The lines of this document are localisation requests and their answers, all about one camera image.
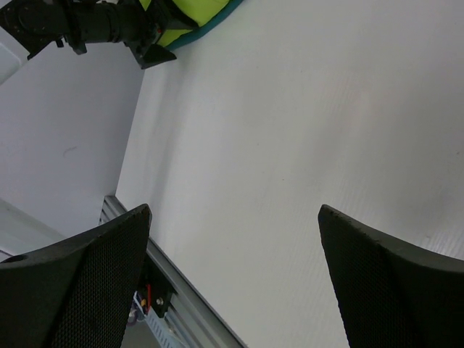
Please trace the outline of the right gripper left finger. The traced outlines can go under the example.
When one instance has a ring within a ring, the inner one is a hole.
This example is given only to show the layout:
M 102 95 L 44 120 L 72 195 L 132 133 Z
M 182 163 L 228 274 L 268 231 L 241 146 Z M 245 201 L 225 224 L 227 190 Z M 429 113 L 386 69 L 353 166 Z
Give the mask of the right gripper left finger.
M 142 204 L 1 262 L 1 346 L 120 347 L 151 220 Z

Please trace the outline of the lime green shorts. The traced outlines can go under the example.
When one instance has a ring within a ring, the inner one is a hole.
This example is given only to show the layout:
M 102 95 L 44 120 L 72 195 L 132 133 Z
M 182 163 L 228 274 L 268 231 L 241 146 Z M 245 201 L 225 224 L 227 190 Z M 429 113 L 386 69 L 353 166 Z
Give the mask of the lime green shorts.
M 140 1 L 152 23 L 154 42 L 166 48 L 209 22 L 229 1 Z

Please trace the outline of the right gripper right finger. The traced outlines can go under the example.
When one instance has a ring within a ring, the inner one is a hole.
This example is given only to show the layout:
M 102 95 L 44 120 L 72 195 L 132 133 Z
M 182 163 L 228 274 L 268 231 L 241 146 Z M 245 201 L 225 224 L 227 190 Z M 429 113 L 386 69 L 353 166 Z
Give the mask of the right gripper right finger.
M 462 347 L 463 261 L 324 204 L 321 244 L 350 347 Z

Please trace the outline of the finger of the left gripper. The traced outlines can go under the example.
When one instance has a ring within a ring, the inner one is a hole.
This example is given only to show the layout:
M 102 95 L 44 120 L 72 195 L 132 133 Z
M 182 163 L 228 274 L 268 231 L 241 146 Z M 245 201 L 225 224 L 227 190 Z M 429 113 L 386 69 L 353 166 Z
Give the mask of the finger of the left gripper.
M 130 49 L 142 70 L 177 59 L 174 53 L 157 44 L 143 45 L 140 41 L 127 41 L 125 46 Z

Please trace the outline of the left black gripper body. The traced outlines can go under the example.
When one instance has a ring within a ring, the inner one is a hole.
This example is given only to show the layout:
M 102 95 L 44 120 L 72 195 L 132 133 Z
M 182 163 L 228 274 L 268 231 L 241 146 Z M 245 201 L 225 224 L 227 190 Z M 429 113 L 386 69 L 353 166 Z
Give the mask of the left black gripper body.
M 123 42 L 134 54 L 169 54 L 158 44 L 178 14 L 174 1 L 64 1 L 70 32 L 66 42 L 77 54 L 87 44 Z

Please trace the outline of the teal green shorts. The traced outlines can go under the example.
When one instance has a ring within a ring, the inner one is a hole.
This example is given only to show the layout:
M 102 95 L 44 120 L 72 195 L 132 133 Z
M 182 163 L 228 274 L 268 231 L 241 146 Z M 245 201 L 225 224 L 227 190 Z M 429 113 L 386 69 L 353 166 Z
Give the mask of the teal green shorts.
M 169 51 L 175 51 L 183 46 L 189 45 L 208 34 L 212 29 L 223 22 L 243 1 L 229 1 L 209 22 L 189 33 L 184 33 L 179 38 L 166 46 Z

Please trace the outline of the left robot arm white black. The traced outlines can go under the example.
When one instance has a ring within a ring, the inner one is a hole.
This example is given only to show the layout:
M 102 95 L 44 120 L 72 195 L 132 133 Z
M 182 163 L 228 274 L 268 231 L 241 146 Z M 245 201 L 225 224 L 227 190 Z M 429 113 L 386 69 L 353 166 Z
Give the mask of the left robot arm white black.
M 2 1 L 1 82 L 6 82 L 49 44 L 77 54 L 89 44 L 123 43 L 141 69 L 176 58 L 158 44 L 170 13 L 146 10 L 139 1 Z

